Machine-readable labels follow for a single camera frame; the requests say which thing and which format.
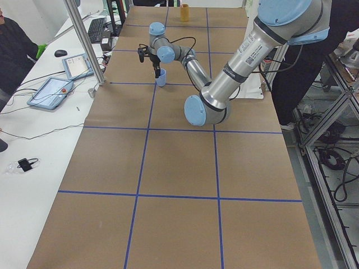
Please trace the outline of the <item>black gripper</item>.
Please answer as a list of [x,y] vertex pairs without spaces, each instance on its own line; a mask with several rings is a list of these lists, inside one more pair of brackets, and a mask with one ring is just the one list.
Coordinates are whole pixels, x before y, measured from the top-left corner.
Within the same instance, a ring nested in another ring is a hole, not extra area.
[[156,54],[153,53],[153,50],[150,46],[147,47],[147,57],[152,62],[155,78],[159,78],[159,76],[161,74],[160,59],[158,58],[158,56]]

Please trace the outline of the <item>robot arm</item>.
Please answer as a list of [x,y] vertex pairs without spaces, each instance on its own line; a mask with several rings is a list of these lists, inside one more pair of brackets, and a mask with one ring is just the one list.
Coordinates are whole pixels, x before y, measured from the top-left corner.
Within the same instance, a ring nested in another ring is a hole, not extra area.
[[160,22],[150,24],[149,45],[139,47],[137,53],[140,61],[150,58],[157,77],[161,63],[181,62],[200,91],[185,101],[187,121],[194,126],[218,124],[229,117],[231,95],[273,48],[326,39],[331,8],[331,1],[259,1],[253,30],[213,80],[191,48],[169,42],[165,26]]

